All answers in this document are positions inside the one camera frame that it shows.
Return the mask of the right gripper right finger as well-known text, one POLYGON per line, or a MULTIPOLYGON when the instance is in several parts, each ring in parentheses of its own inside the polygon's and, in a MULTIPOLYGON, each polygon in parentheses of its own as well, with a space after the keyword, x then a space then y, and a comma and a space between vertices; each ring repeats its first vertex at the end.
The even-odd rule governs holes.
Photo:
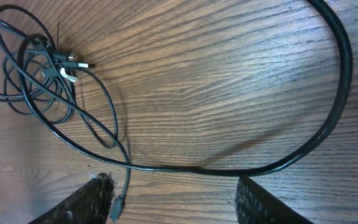
POLYGON ((240 224, 311 223, 246 175, 239 177, 235 203, 240 224))

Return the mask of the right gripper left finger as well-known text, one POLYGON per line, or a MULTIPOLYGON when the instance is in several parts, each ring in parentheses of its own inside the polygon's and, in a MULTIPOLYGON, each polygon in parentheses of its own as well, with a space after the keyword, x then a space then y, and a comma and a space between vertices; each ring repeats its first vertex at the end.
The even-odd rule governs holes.
POLYGON ((100 173, 30 224, 105 224, 114 188, 111 175, 100 173))

